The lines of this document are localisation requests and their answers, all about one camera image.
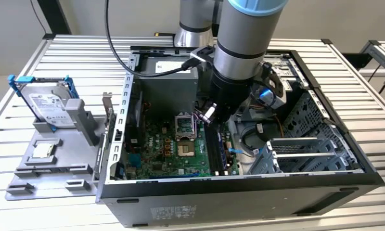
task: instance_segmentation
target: metal rail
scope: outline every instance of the metal rail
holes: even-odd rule
[[[170,37],[113,38],[116,49],[126,61],[130,45],[172,46]],[[325,96],[352,131],[385,181],[385,101],[364,81],[332,45],[312,39],[273,39],[270,49],[297,50],[316,77]],[[116,62],[105,37],[57,36],[40,44],[22,75],[74,79],[76,88],[93,115],[104,115],[102,92],[112,92],[117,108],[125,71]],[[33,115],[22,100],[10,91],[0,103],[0,227],[5,230],[109,229],[120,230],[121,224],[106,206],[94,205],[94,197],[57,198],[8,202],[5,187],[13,177],[34,129]],[[198,230],[237,228],[269,231],[326,231],[350,229],[385,231],[385,186],[354,199],[322,216],[277,220],[252,220],[213,224],[157,227],[162,230]]]

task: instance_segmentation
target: white wall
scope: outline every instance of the white wall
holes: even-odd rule
[[[73,33],[104,35],[104,1],[60,0]],[[110,0],[110,33],[152,36],[176,32],[178,0]],[[345,52],[385,40],[385,0],[289,0],[274,38],[330,39]]]
[[[29,0],[0,0],[0,75],[18,74],[42,35]]]

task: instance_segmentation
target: motherboard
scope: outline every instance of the motherboard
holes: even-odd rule
[[[146,119],[144,145],[130,148],[128,154],[126,177],[132,180],[208,177],[214,173],[210,170],[210,159],[205,139],[204,123],[186,118],[174,121],[157,122]],[[225,144],[225,154],[229,160],[225,171],[228,175],[238,174],[238,164],[232,148],[232,137],[228,129],[221,134]],[[180,139],[180,132],[193,133],[193,136]]]

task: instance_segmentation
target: blue drive bracket latch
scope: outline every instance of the blue drive bracket latch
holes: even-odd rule
[[[16,76],[14,75],[9,75],[6,80],[8,80],[8,84],[10,85],[10,88],[14,90],[16,92],[16,95],[22,99],[22,101],[25,102],[25,105],[28,106],[28,108],[30,109],[34,117],[36,117],[36,120],[37,122],[41,122],[41,119],[38,118],[36,112],[33,111],[30,105],[28,104],[22,94],[21,94],[21,90],[18,89],[18,86],[17,86],[17,83],[32,83],[34,81],[34,77],[33,76],[21,76],[20,78],[20,81],[17,80],[16,81]]]
[[[77,90],[76,90],[74,82],[73,82],[72,78],[69,77],[69,75],[65,76],[64,81],[68,84],[68,87],[69,87],[69,90],[70,90],[70,96],[74,99],[78,99],[80,97],[78,97],[78,93],[77,93]]]

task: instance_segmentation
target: sticker label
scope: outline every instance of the sticker label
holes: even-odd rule
[[[258,133],[264,133],[264,128],[262,128],[261,123],[257,124],[257,131],[258,131]]]
[[[74,123],[65,111],[62,101],[53,94],[29,94],[34,108],[45,121],[56,127],[73,127]]]
[[[156,63],[156,73],[165,72],[180,68],[184,62],[172,62],[172,61],[158,61]],[[177,73],[190,73],[190,70],[180,71]]]
[[[196,210],[196,205],[150,208],[154,220],[193,218]]]

